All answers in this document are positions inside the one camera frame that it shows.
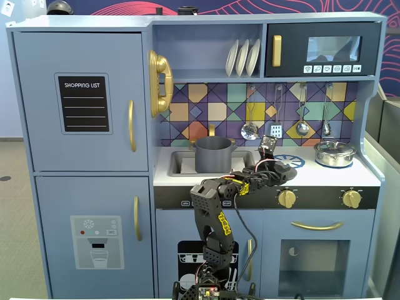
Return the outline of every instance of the yellow label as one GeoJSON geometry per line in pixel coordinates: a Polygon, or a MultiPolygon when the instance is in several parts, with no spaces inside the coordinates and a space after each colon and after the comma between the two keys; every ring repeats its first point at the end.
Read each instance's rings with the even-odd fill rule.
{"type": "Polygon", "coordinates": [[[222,211],[219,214],[218,219],[219,219],[219,221],[221,222],[221,224],[222,224],[222,226],[224,228],[225,235],[227,236],[228,234],[231,234],[232,233],[231,227],[230,227],[230,225],[228,223],[228,220],[225,218],[225,215],[224,215],[224,213],[222,211]]]}
{"type": "Polygon", "coordinates": [[[244,196],[246,194],[249,193],[249,184],[245,183],[243,184],[243,181],[237,180],[237,179],[233,179],[233,178],[229,178],[229,177],[225,177],[226,180],[231,180],[234,183],[239,183],[242,187],[240,188],[239,191],[239,196],[244,196]]]}
{"type": "Polygon", "coordinates": [[[244,196],[249,193],[249,184],[246,183],[239,191],[239,196],[244,196]]]}

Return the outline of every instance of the silver pot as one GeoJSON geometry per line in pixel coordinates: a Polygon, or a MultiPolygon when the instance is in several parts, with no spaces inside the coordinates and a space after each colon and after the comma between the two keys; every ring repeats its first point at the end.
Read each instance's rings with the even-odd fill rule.
{"type": "Polygon", "coordinates": [[[353,162],[356,148],[338,141],[319,142],[314,146],[317,163],[332,168],[343,168],[353,162]]]}

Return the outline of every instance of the microwave window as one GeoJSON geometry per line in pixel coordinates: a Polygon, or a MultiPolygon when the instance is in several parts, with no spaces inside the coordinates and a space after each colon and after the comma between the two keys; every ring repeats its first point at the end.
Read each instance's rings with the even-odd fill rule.
{"type": "Polygon", "coordinates": [[[312,36],[308,39],[307,61],[358,61],[359,36],[312,36]]]}

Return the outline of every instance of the blue cabinet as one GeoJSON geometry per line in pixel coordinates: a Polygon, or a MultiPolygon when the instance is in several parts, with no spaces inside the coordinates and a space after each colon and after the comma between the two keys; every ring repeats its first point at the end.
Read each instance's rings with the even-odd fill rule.
{"type": "MultiPolygon", "coordinates": [[[[249,245],[252,246],[252,250],[254,249],[254,241],[234,210],[226,209],[224,214],[237,243],[231,261],[229,281],[225,284],[226,288],[233,289],[249,256],[249,245]]],[[[241,215],[257,237],[259,247],[253,256],[251,270],[249,268],[246,270],[239,283],[239,291],[247,294],[252,282],[259,288],[263,211],[242,210],[241,215]]],[[[157,210],[156,226],[159,297],[170,298],[174,281],[181,283],[182,293],[194,284],[196,269],[204,262],[203,242],[199,240],[193,210],[157,210]]]]}
{"type": "Polygon", "coordinates": [[[268,210],[262,298],[361,298],[373,210],[268,210]]]}
{"type": "Polygon", "coordinates": [[[153,298],[146,177],[36,177],[52,295],[153,298]]]}
{"type": "Polygon", "coordinates": [[[16,32],[14,42],[35,171],[148,170],[141,34],[16,32]]]}

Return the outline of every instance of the gray floor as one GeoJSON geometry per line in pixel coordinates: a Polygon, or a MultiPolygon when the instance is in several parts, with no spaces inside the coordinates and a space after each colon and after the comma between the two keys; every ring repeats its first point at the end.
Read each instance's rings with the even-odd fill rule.
{"type": "Polygon", "coordinates": [[[0,300],[47,299],[23,142],[0,142],[0,300]]]}

